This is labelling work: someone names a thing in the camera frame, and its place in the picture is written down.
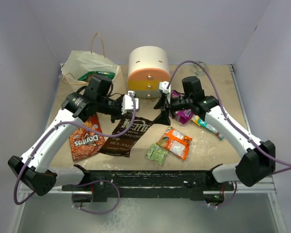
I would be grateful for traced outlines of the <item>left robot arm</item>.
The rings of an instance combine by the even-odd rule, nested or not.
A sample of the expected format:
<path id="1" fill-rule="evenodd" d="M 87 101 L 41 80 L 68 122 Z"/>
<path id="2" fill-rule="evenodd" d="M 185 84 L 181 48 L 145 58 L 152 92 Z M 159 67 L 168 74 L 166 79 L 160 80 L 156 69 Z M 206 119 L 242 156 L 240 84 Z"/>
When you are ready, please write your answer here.
<path id="1" fill-rule="evenodd" d="M 50 163 L 65 141 L 89 117 L 96 113 L 111 116 L 115 121 L 125 114 L 136 113 L 139 107 L 135 93 L 129 91 L 118 99 L 110 98 L 113 82 L 103 75 L 94 75 L 87 86 L 69 94 L 61 105 L 54 121 L 35 144 L 20 157 L 12 156 L 8 166 L 16 175 L 17 183 L 23 182 L 39 196 L 54 186 L 74 185 L 85 190 L 90 185 L 86 170 L 77 167 L 50 168 Z"/>

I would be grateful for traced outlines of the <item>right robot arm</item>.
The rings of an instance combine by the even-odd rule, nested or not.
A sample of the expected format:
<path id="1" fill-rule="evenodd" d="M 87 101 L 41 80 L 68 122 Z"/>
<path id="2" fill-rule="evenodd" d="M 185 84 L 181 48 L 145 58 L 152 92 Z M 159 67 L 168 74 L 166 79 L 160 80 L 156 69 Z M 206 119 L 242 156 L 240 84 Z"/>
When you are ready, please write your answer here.
<path id="1" fill-rule="evenodd" d="M 213 126 L 233 146 L 241 160 L 237 164 L 217 165 L 206 178 L 206 185 L 217 190 L 224 182 L 241 182 L 252 187 L 275 171 L 275 145 L 263 142 L 242 127 L 214 96 L 206 96 L 201 81 L 190 76 L 182 79 L 184 95 L 174 98 L 169 82 L 160 82 L 161 97 L 155 109 L 161 113 L 154 119 L 155 124 L 170 125 L 170 116 L 176 111 L 190 109 L 203 121 Z"/>

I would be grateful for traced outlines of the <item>orange snack packet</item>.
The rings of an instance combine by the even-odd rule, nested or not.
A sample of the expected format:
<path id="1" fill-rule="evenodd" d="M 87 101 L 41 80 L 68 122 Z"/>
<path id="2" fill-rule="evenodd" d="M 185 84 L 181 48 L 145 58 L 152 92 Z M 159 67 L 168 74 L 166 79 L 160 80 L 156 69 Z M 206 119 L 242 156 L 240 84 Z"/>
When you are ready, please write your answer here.
<path id="1" fill-rule="evenodd" d="M 156 144 L 181 160 L 186 160 L 191 141 L 192 138 L 169 126 Z"/>

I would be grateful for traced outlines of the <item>brown Kettle chip bag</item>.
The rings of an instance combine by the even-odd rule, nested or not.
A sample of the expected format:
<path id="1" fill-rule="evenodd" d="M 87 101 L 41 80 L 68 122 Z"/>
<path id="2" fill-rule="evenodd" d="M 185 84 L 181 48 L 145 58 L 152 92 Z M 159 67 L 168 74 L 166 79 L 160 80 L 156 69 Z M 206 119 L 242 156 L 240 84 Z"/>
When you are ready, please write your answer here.
<path id="1" fill-rule="evenodd" d="M 129 157 L 133 146 L 152 125 L 152 121 L 143 117 L 136 117 L 132 126 L 125 134 L 119 137 L 108 138 L 100 148 L 99 153 L 111 156 Z"/>

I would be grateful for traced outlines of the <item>white paper bag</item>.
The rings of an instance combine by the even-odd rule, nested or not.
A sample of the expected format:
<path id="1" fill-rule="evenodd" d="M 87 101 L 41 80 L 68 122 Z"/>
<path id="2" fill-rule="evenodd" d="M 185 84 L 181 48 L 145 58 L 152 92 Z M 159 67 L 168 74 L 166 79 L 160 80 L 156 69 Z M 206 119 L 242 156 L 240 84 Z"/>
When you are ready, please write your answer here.
<path id="1" fill-rule="evenodd" d="M 76 91 L 89 83 L 95 71 L 113 73 L 113 93 L 127 93 L 127 82 L 123 77 L 121 67 L 105 56 L 104 48 L 102 54 L 94 53 L 93 43 L 89 51 L 71 51 L 68 60 L 61 68 L 62 82 Z"/>

